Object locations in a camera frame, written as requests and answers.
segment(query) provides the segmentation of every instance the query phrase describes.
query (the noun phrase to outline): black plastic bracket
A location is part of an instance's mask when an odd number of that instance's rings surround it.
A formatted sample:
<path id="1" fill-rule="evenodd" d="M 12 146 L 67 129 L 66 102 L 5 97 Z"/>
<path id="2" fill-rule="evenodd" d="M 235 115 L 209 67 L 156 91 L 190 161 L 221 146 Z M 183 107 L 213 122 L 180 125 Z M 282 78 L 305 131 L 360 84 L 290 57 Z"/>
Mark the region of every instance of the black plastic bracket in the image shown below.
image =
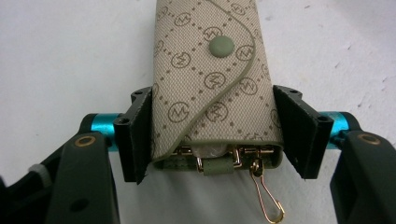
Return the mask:
<path id="1" fill-rule="evenodd" d="M 128 111 L 114 120 L 125 182 L 141 183 L 151 162 L 151 87 L 135 91 Z"/>
<path id="2" fill-rule="evenodd" d="M 106 139 L 84 133 L 64 144 L 46 223 L 120 223 Z"/>
<path id="3" fill-rule="evenodd" d="M 318 178 L 333 120 L 304 102 L 297 90 L 274 86 L 274 96 L 286 156 L 301 178 Z"/>
<path id="4" fill-rule="evenodd" d="M 330 188 L 339 224 L 396 223 L 396 150 L 385 138 L 346 135 Z"/>

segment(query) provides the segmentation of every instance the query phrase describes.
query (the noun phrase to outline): green leather trim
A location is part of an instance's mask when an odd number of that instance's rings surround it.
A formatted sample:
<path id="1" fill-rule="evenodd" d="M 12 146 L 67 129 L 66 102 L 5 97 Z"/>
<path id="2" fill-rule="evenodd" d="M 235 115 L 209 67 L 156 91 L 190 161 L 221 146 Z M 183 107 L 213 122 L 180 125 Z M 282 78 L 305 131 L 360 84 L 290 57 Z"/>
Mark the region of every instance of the green leather trim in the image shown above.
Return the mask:
<path id="1" fill-rule="evenodd" d="M 196 162 L 197 160 L 194 157 L 171 156 L 164 161 L 155 162 L 155 166 L 164 170 L 196 171 Z"/>
<path id="2" fill-rule="evenodd" d="M 233 157 L 225 156 L 202 160 L 204 175 L 225 175 L 233 173 Z"/>

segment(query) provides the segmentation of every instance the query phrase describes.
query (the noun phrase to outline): gold clasp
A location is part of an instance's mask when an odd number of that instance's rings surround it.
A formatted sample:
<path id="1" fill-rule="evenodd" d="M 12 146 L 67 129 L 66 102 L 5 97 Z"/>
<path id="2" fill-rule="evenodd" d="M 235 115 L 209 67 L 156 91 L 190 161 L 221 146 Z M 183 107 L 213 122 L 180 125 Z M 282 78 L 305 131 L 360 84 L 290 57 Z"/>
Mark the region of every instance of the gold clasp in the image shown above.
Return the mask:
<path id="1" fill-rule="evenodd" d="M 275 224 L 275 223 L 281 222 L 283 220 L 283 218 L 285 217 L 285 210 L 283 209 L 283 207 L 280 204 L 280 202 L 278 200 L 276 200 L 272 196 L 272 194 L 270 193 L 270 191 L 268 190 L 268 188 L 264 184 L 264 166 L 262 165 L 262 160 L 261 159 L 254 160 L 254 162 L 250 166 L 249 172 L 250 172 L 251 179 L 253 180 L 254 184 L 256 185 L 256 190 L 257 190 L 257 193 L 259 194 L 260 205 L 262 206 L 262 212 L 264 213 L 265 218 L 271 224 Z M 265 191 L 268 193 L 268 195 L 271 197 L 272 201 L 274 202 L 274 204 L 276 205 L 276 207 L 280 211 L 279 216 L 277 218 L 275 218 L 274 220 L 271 220 L 268 217 L 267 212 L 265 211 L 265 207 L 264 207 L 264 204 L 262 202 L 262 195 L 260 194 L 260 188 L 259 188 L 259 185 L 256 182 L 255 176 L 260 179 L 260 181 L 262 183 L 262 186 L 264 187 Z"/>

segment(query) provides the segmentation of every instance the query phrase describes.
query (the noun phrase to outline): monogram pattern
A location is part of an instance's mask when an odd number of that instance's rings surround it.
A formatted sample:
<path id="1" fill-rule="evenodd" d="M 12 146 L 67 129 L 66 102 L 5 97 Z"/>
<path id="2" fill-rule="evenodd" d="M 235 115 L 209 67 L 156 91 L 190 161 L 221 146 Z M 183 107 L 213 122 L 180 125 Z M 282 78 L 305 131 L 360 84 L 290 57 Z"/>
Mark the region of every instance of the monogram pattern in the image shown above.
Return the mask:
<path id="1" fill-rule="evenodd" d="M 152 159 L 195 141 L 281 146 L 255 1 L 172 0 L 157 8 Z M 219 35 L 234 43 L 225 58 L 208 49 Z"/>

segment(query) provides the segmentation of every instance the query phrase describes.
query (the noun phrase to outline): white background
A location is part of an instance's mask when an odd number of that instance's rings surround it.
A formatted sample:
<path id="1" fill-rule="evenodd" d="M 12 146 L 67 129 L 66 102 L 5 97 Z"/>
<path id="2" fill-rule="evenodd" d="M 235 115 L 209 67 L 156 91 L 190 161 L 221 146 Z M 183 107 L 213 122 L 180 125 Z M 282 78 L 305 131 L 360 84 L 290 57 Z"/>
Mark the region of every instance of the white background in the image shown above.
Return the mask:
<path id="1" fill-rule="evenodd" d="M 273 84 L 295 88 L 318 111 L 354 114 L 395 146 L 396 2 L 258 2 Z M 45 159 L 93 112 L 125 112 L 152 84 L 155 1 L 0 0 L 0 174 L 8 185 Z M 335 223 L 329 183 L 338 151 L 318 180 L 287 160 L 266 172 L 284 223 Z M 149 167 L 122 181 L 112 153 L 122 223 L 263 223 L 248 172 L 203 177 Z"/>

